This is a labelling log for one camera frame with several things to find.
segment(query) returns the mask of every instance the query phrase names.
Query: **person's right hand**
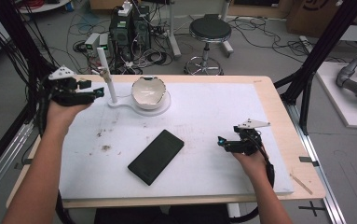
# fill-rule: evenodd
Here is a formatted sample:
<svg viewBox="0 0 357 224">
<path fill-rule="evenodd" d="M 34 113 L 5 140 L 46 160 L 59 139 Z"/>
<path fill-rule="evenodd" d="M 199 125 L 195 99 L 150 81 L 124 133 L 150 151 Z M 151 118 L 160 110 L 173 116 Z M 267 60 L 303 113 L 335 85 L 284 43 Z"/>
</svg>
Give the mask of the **person's right hand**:
<svg viewBox="0 0 357 224">
<path fill-rule="evenodd" d="M 76 115 L 90 105 L 62 106 L 51 100 L 48 109 L 47 129 L 53 132 L 62 132 L 63 135 L 66 135 L 68 127 Z"/>
<path fill-rule="evenodd" d="M 242 168 L 250 179 L 265 177 L 266 174 L 266 161 L 262 153 L 256 151 L 251 156 L 247 156 L 240 153 L 232 153 L 233 156 L 240 162 Z"/>
</svg>

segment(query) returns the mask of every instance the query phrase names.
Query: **chrome stool base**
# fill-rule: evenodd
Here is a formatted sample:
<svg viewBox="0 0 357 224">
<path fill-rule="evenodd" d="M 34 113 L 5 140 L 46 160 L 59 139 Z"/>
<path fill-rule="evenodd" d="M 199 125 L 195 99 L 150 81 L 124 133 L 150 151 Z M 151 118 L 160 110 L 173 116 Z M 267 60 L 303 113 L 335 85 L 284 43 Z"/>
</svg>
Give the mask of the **chrome stool base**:
<svg viewBox="0 0 357 224">
<path fill-rule="evenodd" d="M 217 60 L 209 57 L 207 61 L 204 61 L 199 56 L 193 57 L 185 64 L 184 72 L 191 75 L 222 76 L 224 74 L 221 64 Z"/>
</svg>

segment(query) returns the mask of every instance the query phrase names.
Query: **white bowl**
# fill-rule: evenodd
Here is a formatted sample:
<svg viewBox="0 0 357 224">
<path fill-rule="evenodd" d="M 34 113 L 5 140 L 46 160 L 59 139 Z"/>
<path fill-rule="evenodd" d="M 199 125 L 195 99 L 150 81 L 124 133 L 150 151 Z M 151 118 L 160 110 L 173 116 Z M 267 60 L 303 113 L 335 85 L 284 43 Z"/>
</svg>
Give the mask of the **white bowl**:
<svg viewBox="0 0 357 224">
<path fill-rule="evenodd" d="M 140 77 L 131 87 L 134 103 L 145 110 L 159 108 L 164 102 L 165 93 L 166 85 L 158 77 Z"/>
</svg>

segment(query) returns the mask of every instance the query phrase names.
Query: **black frame post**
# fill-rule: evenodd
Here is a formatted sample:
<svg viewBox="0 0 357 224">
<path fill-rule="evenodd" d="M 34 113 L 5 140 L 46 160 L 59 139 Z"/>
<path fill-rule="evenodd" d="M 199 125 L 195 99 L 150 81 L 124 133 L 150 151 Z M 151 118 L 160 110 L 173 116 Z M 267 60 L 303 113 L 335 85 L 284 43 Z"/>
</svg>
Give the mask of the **black frame post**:
<svg viewBox="0 0 357 224">
<path fill-rule="evenodd" d="M 335 47 L 341 36 L 347 31 L 357 16 L 357 0 L 344 0 L 335 17 L 330 21 L 321 35 L 314 49 L 304 61 L 303 65 L 289 77 L 274 83 L 276 89 L 291 83 L 288 90 L 281 95 L 281 99 L 288 105 L 295 105 L 297 97 L 303 92 L 302 106 L 300 110 L 300 128 L 305 135 L 307 131 L 307 119 L 309 113 L 309 97 L 312 79 L 317 73 L 330 51 Z"/>
</svg>

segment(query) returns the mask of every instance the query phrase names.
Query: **black smartphone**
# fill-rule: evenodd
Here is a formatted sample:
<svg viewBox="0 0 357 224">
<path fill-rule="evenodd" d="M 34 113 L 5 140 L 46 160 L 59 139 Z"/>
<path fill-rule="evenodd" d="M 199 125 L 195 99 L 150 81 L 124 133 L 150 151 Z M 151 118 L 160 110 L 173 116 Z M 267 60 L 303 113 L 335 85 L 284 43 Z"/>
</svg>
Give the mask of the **black smartphone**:
<svg viewBox="0 0 357 224">
<path fill-rule="evenodd" d="M 141 154 L 130 163 L 129 170 L 150 186 L 184 146 L 184 141 L 163 130 Z"/>
</svg>

